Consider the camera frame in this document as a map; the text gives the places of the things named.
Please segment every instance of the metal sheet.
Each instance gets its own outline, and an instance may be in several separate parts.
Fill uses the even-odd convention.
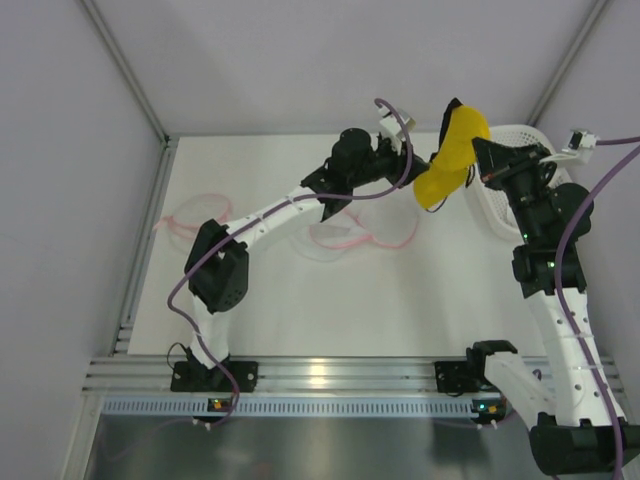
[[[428,419],[243,418],[207,432],[166,419],[103,417],[85,480],[542,480],[518,419],[498,430]],[[132,442],[145,440],[119,461]],[[598,480],[602,476],[575,476]]]

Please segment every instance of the wire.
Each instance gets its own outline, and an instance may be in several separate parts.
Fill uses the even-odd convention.
[[[558,250],[556,251],[556,257],[555,257],[555,264],[557,266],[554,272],[555,286],[558,294],[558,300],[560,301],[560,305],[562,306],[562,310],[564,311],[564,314],[567,317],[567,320],[569,321],[569,325],[571,325],[571,329],[576,335],[580,334],[580,327],[578,326],[578,323],[575,321],[575,319],[573,318],[573,315],[571,314],[571,309],[567,304],[567,299],[565,298],[564,291],[562,290],[562,260],[564,258],[564,253],[567,248],[567,244],[569,243],[569,239],[571,238],[573,231],[576,229],[578,222],[580,221],[580,219],[582,219],[582,216],[585,214],[587,209],[591,206],[591,203],[593,203],[593,200],[596,198],[596,196],[598,196],[598,194],[600,194],[602,189],[607,186],[607,184],[613,179],[613,177],[615,177],[618,173],[620,173],[620,171],[624,167],[629,165],[629,163],[631,163],[631,161],[638,154],[640,154],[640,146],[634,148],[629,154],[627,154],[622,160],[620,160],[611,170],[607,172],[607,174],[604,177],[602,177],[602,179],[596,184],[596,186],[593,187],[593,190],[589,192],[589,194],[585,197],[585,199],[582,201],[582,203],[576,210],[576,213],[574,213],[573,217],[571,217],[571,220],[567,224],[567,227],[565,228],[564,233],[560,238],[560,242],[558,243]],[[586,357],[589,365],[595,367],[596,361],[593,358],[593,355],[591,353],[591,350],[589,349],[589,346],[587,345],[587,342],[585,341],[584,338],[580,336],[576,338],[580,343],[580,347],[582,348],[582,351],[584,352],[584,356]],[[604,404],[607,408],[607,412],[609,413],[609,417],[611,419],[611,425],[613,427],[613,438],[614,438],[615,448],[616,448],[616,460],[614,464],[612,478],[613,480],[619,480],[622,476],[622,462],[623,462],[622,457],[624,453],[622,449],[622,432],[620,430],[620,423],[618,422],[618,416],[616,414],[615,407],[613,406],[611,395],[609,393],[609,390],[607,389],[607,385],[604,379],[602,378],[602,375],[600,375],[600,371],[597,368],[593,368],[591,372],[593,374],[593,378],[596,384],[598,385],[598,389],[600,390],[600,394],[602,396],[602,399],[604,400]]]
[[[467,179],[464,181],[464,188],[469,188],[475,179],[476,179],[476,164],[474,163],[469,167],[469,171],[467,172]]]
[[[171,371],[172,371],[173,373],[175,373],[175,372],[176,372],[176,370],[175,370],[175,368],[176,368],[176,367],[175,367],[175,365],[171,365],[171,364],[169,363],[169,355],[171,355],[171,351],[175,348],[175,346],[176,346],[176,345],[180,345],[180,346],[182,347],[182,351],[183,351],[185,354],[187,353],[187,347],[185,347],[185,346],[184,346],[182,343],[180,343],[180,342],[175,342],[173,345],[171,345],[171,346],[169,347],[169,351],[167,352],[167,365],[169,365],[169,368],[171,369]]]
[[[144,436],[142,436],[141,438],[138,438],[138,440],[126,446],[115,455],[111,455],[109,454],[109,452],[107,452],[107,440],[106,440],[107,436],[105,435],[104,429],[103,429],[101,433],[101,438],[100,438],[102,454],[104,455],[104,457],[107,459],[108,462],[111,462],[111,463],[117,462],[119,460],[122,460],[127,455],[129,455],[140,445],[147,443],[149,440],[155,437],[160,430],[163,430],[164,428],[169,427],[171,425],[176,425],[178,423],[187,423],[187,422],[193,423],[193,420],[191,418],[178,417],[178,418],[172,418],[170,420],[162,422],[160,425],[156,425],[147,433],[145,433]]]
[[[598,140],[596,145],[610,146],[610,145],[628,145],[629,143],[640,143],[640,137],[629,138],[614,138],[612,140]]]
[[[429,213],[436,213],[438,210],[440,210],[442,207],[444,207],[444,204],[447,201],[447,198],[449,198],[449,196],[447,195],[446,197],[444,197],[442,199],[442,201],[440,202],[440,204],[434,209],[434,210],[429,210],[428,208],[425,208],[425,212],[429,212]]]
[[[402,120],[402,116],[389,102],[381,98],[376,98],[374,100],[374,103],[378,108],[385,107],[389,110],[389,112],[391,112],[391,114],[395,117],[396,121],[400,124],[400,129],[402,130],[402,134],[404,136],[405,145],[406,145],[407,162],[406,162],[404,171],[402,172],[402,175],[400,176],[398,181],[394,183],[391,187],[387,188],[386,190],[379,193],[370,194],[370,195],[340,195],[336,193],[323,193],[323,194],[310,193],[310,194],[304,194],[304,195],[299,195],[297,197],[294,197],[293,202],[299,202],[302,200],[309,200],[309,199],[322,199],[322,198],[335,199],[335,200],[374,200],[376,198],[381,198],[381,197],[384,197],[385,195],[388,195],[389,193],[397,190],[404,184],[404,182],[409,177],[409,172],[411,171],[411,164],[413,162],[413,145],[411,144],[411,139],[409,137],[409,130],[407,126],[404,124],[404,121]],[[202,348],[202,351],[204,352],[206,357],[209,360],[211,360],[214,366],[218,368],[223,373],[223,375],[227,377],[231,382],[232,394],[233,394],[231,407],[227,411],[227,414],[216,425],[220,425],[226,422],[230,418],[234,410],[236,409],[238,402],[240,401],[240,387],[238,386],[238,382],[233,377],[231,372],[229,372],[229,370],[227,370],[227,368],[224,365],[222,365],[222,363],[220,363],[220,361],[218,361],[218,359],[211,354],[211,352],[209,351],[209,348],[207,347],[207,345],[204,343],[202,339],[202,332],[200,331],[200,327],[198,326],[196,321],[187,312],[177,307],[174,304],[174,300],[178,292],[189,281],[189,279],[193,276],[193,274],[200,267],[202,267],[202,265],[204,265],[213,255],[215,255],[222,247],[224,247],[227,243],[229,243],[238,235],[241,235],[242,233],[255,227],[258,223],[270,217],[271,215],[273,215],[280,209],[286,207],[287,205],[290,205],[289,199],[283,200],[281,203],[267,210],[262,215],[262,218],[255,218],[249,221],[247,224],[238,228],[236,231],[230,233],[228,236],[226,236],[224,239],[222,239],[220,242],[214,245],[213,248],[211,248],[211,250],[209,250],[206,254],[204,254],[202,258],[200,258],[200,260],[198,260],[195,263],[195,265],[193,265],[193,267],[191,267],[191,269],[187,273],[185,273],[185,275],[180,279],[180,281],[176,284],[173,290],[171,290],[171,293],[169,293],[169,296],[167,298],[167,307],[169,308],[169,310],[180,315],[189,323],[189,325],[191,325],[191,327],[195,332],[195,336],[198,339],[198,345],[200,345],[200,348]]]

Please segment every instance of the black clamp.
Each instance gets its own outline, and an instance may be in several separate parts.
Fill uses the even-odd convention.
[[[207,368],[200,363],[190,348],[185,350],[187,360],[176,362],[171,377],[172,392],[232,392],[231,381],[219,368]],[[220,362],[233,375],[241,393],[253,392],[258,383],[258,362],[232,360]]]
[[[227,226],[209,220],[200,227],[184,267],[193,268],[215,245],[227,238]],[[189,279],[189,290],[207,306],[209,313],[235,307],[249,289],[249,252],[245,243],[230,240]]]

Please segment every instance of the white connector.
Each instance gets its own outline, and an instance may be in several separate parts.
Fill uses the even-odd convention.
[[[380,107],[378,109],[378,113],[382,115],[382,120],[380,120],[380,134],[384,138],[389,138],[393,149],[396,153],[400,153],[402,150],[402,142],[404,141],[404,135],[400,124],[387,107]],[[400,114],[402,122],[407,127],[407,130],[409,130],[409,132],[413,130],[413,127],[416,125],[416,121],[411,117],[411,115],[404,110],[398,110],[398,113]]]
[[[598,137],[588,130],[572,130],[567,146],[543,162],[556,162],[559,167],[577,167],[586,165],[596,148]]]

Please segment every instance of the metal frame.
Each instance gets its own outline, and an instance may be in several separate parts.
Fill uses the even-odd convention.
[[[169,184],[169,177],[171,176],[171,167],[173,166],[176,148],[177,142],[170,141],[163,147],[160,153],[153,186],[145,203],[145,214],[136,234],[134,255],[130,263],[124,288],[121,291],[120,308],[117,314],[118,323],[108,349],[110,354],[126,353],[126,350],[129,348],[129,339],[131,338],[131,331],[133,329],[132,318],[140,298],[140,291],[153,245],[153,225],[155,225],[160,217],[164,195]],[[124,345],[121,340],[121,335],[126,338]]]
[[[102,43],[104,44],[107,52],[113,60],[113,63],[120,72],[120,75],[122,75],[122,79],[129,87],[134,100],[142,109],[144,116],[147,118],[147,121],[158,137],[158,140],[166,144],[169,141],[169,136],[162,126],[160,119],[156,115],[156,112],[153,110],[153,107],[151,106],[147,95],[144,93],[144,90],[142,89],[138,78],[131,68],[131,64],[122,52],[122,48],[120,48],[118,41],[111,32],[111,28],[102,15],[102,12],[98,8],[94,0],[76,1],[87,15],[87,18],[91,25],[98,33],[100,40],[102,40]]]
[[[553,71],[542,94],[531,110],[527,118],[527,125],[535,127],[538,122],[540,122],[542,115],[544,115],[549,107],[549,103],[553,100],[560,87],[564,85],[571,66],[575,63],[578,55],[584,49],[596,26],[600,23],[612,3],[613,0],[593,1],[585,20],[571,40],[569,47],[560,59],[560,63],[558,63],[558,66]]]
[[[160,140],[162,153],[154,185],[147,200],[146,214],[138,231],[130,274],[123,285],[118,315],[119,328],[114,332],[114,338],[111,342],[109,350],[111,356],[96,358],[91,362],[83,386],[83,404],[73,430],[61,475],[61,478],[71,480],[84,478],[91,447],[97,433],[99,417],[103,412],[105,402],[118,398],[118,395],[126,396],[119,397],[121,399],[131,400],[132,397],[145,399],[147,402],[145,405],[158,405],[161,401],[168,401],[172,404],[171,402],[176,399],[187,398],[198,402],[207,397],[170,393],[169,383],[172,372],[164,357],[132,357],[126,354],[133,328],[132,313],[136,308],[151,250],[151,228],[159,215],[178,139],[177,137],[170,138],[162,126],[95,0],[76,1],[86,13],[136,103],[140,106],[150,127]],[[530,125],[535,125],[539,121],[554,94],[566,81],[567,72],[571,65],[611,3],[612,0],[595,0],[592,3],[583,25],[576,33],[562,61],[555,69],[530,113],[528,117]],[[170,361],[177,359],[178,357],[171,357]],[[448,405],[456,403],[452,403],[454,399],[447,397],[443,399],[442,394],[437,393],[433,362],[442,359],[259,357],[252,358],[252,360],[257,360],[261,365],[258,387],[254,393],[245,395],[244,398],[247,398],[249,402],[259,401],[262,405],[282,404],[283,401],[292,405],[299,402],[300,399],[327,398],[340,401],[357,399],[358,402],[378,400],[378,403],[381,402],[382,405],[391,405],[393,402],[402,400],[417,400],[423,404],[424,402],[438,404],[442,401]],[[549,383],[551,376],[546,359],[527,358],[525,361],[527,366],[532,369],[540,369],[543,381],[548,384],[550,389],[553,389],[553,385]],[[631,420],[628,402],[624,397],[615,365],[609,358],[603,358],[602,361],[605,364],[605,371],[612,389],[621,405],[627,407],[625,410]],[[483,395],[487,394],[465,395],[457,400],[456,405],[465,405],[470,401],[470,398],[482,398]],[[135,410],[136,407],[130,405],[130,408]],[[149,414],[158,413],[154,411],[153,407],[145,407],[145,411]],[[316,412],[309,411],[307,413],[311,415]],[[434,416],[433,414],[437,414],[437,409],[430,412],[420,412],[420,415],[424,416],[424,413],[430,413],[427,416]],[[136,411],[136,414],[142,414],[142,411]],[[391,409],[391,411],[385,411],[384,414],[393,417],[399,415],[400,412]],[[455,412],[449,412],[448,415],[456,416]],[[632,467],[627,467],[625,476],[628,479],[640,478],[640,473],[633,470]]]

